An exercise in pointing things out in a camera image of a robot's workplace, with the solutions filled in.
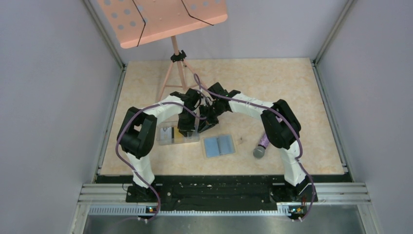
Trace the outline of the clear plastic card box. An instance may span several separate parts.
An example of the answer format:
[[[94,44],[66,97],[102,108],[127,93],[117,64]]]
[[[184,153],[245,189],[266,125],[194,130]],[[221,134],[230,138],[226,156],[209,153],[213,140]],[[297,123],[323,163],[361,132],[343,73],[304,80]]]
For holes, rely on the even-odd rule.
[[[157,126],[156,140],[159,145],[173,145],[183,143],[193,143],[200,141],[200,136],[195,130],[189,132],[186,136],[179,132],[178,121],[162,122]]]

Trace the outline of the purple glitter microphone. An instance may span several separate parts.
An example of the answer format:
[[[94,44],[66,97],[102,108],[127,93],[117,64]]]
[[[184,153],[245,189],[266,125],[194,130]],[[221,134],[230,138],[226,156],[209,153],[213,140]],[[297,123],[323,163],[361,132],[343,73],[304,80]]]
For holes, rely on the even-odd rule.
[[[253,150],[253,156],[257,159],[261,159],[265,155],[265,151],[267,147],[269,146],[269,144],[270,144],[270,141],[267,135],[263,134],[258,145]]]

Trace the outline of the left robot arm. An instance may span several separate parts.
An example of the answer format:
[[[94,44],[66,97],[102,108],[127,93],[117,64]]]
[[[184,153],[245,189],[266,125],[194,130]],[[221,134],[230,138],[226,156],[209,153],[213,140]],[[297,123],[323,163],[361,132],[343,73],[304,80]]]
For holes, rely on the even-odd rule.
[[[149,153],[154,146],[157,126],[177,115],[177,136],[196,136],[195,110],[201,104],[201,99],[198,91],[188,89],[185,94],[172,92],[165,99],[143,109],[131,107],[127,110],[117,135],[117,143],[128,157],[127,165],[132,168],[133,182],[139,186],[137,194],[142,200],[148,202],[156,196],[156,188],[151,185],[154,174]]]

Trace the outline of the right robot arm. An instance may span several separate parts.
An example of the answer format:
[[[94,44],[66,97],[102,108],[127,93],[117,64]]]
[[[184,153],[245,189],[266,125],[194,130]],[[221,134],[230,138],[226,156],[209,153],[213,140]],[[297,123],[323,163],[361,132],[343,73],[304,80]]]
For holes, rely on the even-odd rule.
[[[202,133],[219,123],[218,116],[225,112],[244,114],[261,120],[269,142],[280,150],[284,166],[286,196],[292,201],[298,201],[305,195],[307,175],[299,164],[302,156],[302,144],[299,132],[301,125],[289,107],[288,103],[279,99],[267,102],[248,97],[237,90],[228,92],[220,83],[215,83],[207,89],[212,97],[212,103],[200,106],[198,132]]]

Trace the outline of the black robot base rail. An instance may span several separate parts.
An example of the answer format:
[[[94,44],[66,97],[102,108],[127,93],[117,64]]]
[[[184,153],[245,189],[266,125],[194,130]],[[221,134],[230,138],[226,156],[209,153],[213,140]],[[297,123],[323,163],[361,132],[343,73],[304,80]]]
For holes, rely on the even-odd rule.
[[[152,188],[135,183],[126,202],[160,202],[161,211],[275,211],[281,203],[310,205],[318,201],[308,178],[297,186],[282,175],[157,175]]]

